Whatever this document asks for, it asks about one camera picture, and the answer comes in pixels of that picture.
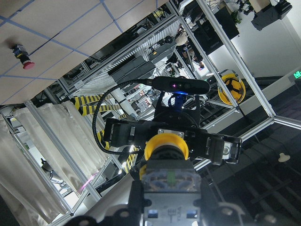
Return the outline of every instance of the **black cable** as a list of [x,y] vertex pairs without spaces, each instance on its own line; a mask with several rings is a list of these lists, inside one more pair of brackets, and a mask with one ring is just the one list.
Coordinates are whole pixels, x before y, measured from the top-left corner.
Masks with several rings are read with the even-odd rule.
[[132,83],[139,83],[139,84],[144,84],[147,85],[147,79],[135,79],[135,80],[129,80],[129,81],[125,81],[117,86],[114,86],[113,88],[109,89],[108,91],[106,91],[102,97],[99,99],[95,112],[93,114],[93,120],[92,120],[92,131],[93,131],[93,135],[94,135],[94,139],[98,145],[98,147],[105,153],[107,154],[117,154],[117,155],[125,155],[125,154],[138,154],[138,153],[144,153],[144,151],[139,150],[136,152],[114,152],[114,151],[110,151],[110,150],[106,150],[103,145],[100,143],[98,136],[97,136],[97,131],[96,131],[96,120],[97,120],[97,114],[98,111],[100,109],[101,104],[103,103],[103,101],[105,100],[106,96],[109,95],[111,92],[113,92],[114,90],[120,88],[124,88],[127,85],[130,85]]

